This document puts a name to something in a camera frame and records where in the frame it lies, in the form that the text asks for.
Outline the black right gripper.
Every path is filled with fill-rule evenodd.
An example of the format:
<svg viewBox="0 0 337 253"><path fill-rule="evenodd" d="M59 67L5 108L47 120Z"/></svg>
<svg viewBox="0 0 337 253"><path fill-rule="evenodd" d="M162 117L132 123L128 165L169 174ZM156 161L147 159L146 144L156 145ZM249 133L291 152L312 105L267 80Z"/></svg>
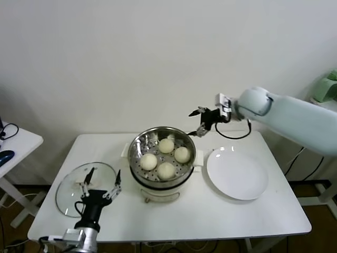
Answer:
<svg viewBox="0 0 337 253"><path fill-rule="evenodd" d="M209 108L199 106L189 114L189 117L201 114L201 125L196 131L192 131L187 135L201 138L211 130L212 125L217 123L229 123L230 116L222 115L221 112L220 109L210 110Z"/></svg>

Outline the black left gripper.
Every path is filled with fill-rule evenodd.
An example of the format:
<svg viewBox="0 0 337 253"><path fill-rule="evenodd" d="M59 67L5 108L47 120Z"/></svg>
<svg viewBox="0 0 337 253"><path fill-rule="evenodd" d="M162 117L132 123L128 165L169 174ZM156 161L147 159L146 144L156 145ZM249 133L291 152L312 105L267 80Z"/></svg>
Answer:
<svg viewBox="0 0 337 253"><path fill-rule="evenodd" d="M112 200L107 198L116 198L122 191L120 170L117 173L115 185L111 191L88 190L93 173L94 167L92 167L90 172L85 176L84 182L80 183L82 191L81 201L75 202L74 207L81 219L75 224L75 229L100 229L101 227L98 221L100 219L102 209L112 203Z"/></svg>

